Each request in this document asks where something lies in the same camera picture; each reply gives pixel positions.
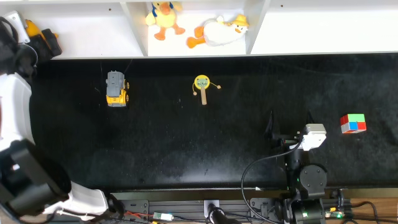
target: yellow toy truck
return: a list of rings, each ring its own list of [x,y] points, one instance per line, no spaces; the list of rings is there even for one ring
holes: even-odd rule
[[[108,72],[106,80],[106,101],[108,106],[124,107],[129,105],[130,84],[124,79],[124,74],[117,71]]]

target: stuffed duck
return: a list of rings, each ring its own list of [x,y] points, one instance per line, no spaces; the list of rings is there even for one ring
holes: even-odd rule
[[[173,27],[175,34],[180,35],[185,32],[184,28],[177,25],[177,15],[175,10],[181,11],[182,5],[179,2],[152,2],[152,11],[148,14],[145,21],[148,26],[156,24],[160,27],[160,32],[155,34],[158,40],[166,39],[166,29]]]
[[[189,37],[187,45],[194,48],[198,44],[206,43],[209,46],[221,46],[240,39],[248,31],[249,24],[246,16],[238,15],[232,23],[224,22],[222,16],[217,20],[210,19],[203,26],[195,29],[195,37]]]

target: wooden floor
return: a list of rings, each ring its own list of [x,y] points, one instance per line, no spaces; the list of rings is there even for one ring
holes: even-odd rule
[[[351,199],[351,203],[353,205],[359,204],[364,201],[370,201],[372,202],[376,208],[377,212],[379,215],[379,218],[381,219],[388,219],[388,220],[394,220],[398,221],[398,218],[383,218],[383,217],[397,217],[398,216],[398,198],[355,198]],[[354,208],[353,209],[355,215],[364,215],[369,218],[373,218],[373,209],[372,206],[370,205],[364,205],[360,208]],[[26,218],[26,221],[29,222],[42,222],[45,220],[45,216],[41,215],[39,217],[34,217],[34,218]],[[0,210],[0,221],[1,224],[11,224],[14,223],[11,221],[1,210]],[[372,221],[361,221],[361,220],[356,220],[360,224],[367,224],[367,223],[375,223]],[[340,224],[343,223],[342,220],[328,220],[327,224]]]

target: black tabletop surface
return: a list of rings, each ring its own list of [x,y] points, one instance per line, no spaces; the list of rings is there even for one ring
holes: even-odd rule
[[[106,104],[107,73],[130,82],[130,108]],[[197,75],[216,85],[208,104],[192,94]],[[282,133],[307,111],[326,141],[310,151],[329,187],[398,186],[398,55],[53,60],[32,81],[37,146],[72,181],[112,190],[234,188],[245,167],[279,151],[264,138],[269,113]],[[368,130],[343,135],[340,117],[365,114]],[[275,160],[247,186],[285,189]]]

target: rubik's cube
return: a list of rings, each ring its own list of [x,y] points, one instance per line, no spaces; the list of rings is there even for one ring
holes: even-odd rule
[[[340,124],[343,134],[366,131],[365,115],[363,114],[347,114],[340,118]]]

